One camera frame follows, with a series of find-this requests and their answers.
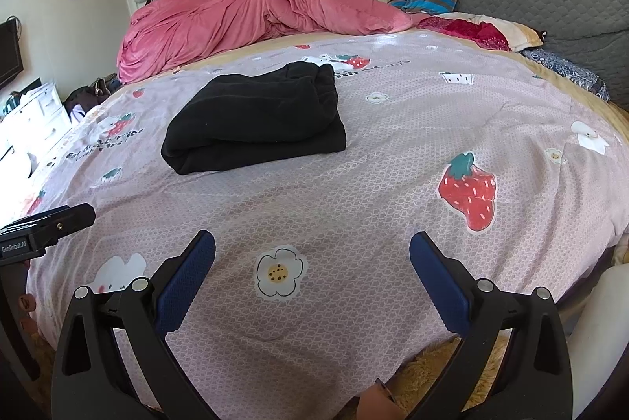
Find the person's left hand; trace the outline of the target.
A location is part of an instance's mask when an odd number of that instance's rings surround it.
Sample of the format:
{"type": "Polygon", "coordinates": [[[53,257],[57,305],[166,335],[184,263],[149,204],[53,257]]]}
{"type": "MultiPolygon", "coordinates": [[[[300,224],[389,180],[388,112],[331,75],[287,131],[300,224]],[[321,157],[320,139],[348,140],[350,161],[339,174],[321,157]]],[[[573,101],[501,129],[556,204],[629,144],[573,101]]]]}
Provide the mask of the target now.
{"type": "Polygon", "coordinates": [[[19,325],[21,329],[28,335],[33,335],[37,332],[37,324],[31,317],[32,313],[36,310],[36,300],[32,294],[21,294],[18,298],[18,306],[20,309],[19,325]]]}

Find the person's right hand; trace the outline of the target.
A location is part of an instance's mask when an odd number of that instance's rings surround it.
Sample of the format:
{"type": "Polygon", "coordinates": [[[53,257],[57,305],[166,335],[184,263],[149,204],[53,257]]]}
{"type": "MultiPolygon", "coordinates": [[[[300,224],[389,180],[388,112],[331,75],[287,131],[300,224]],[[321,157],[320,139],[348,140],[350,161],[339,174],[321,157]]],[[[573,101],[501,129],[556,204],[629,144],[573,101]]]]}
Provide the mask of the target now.
{"type": "Polygon", "coordinates": [[[357,420],[404,420],[406,413],[394,401],[386,385],[377,379],[359,396],[356,408],[357,420]]]}

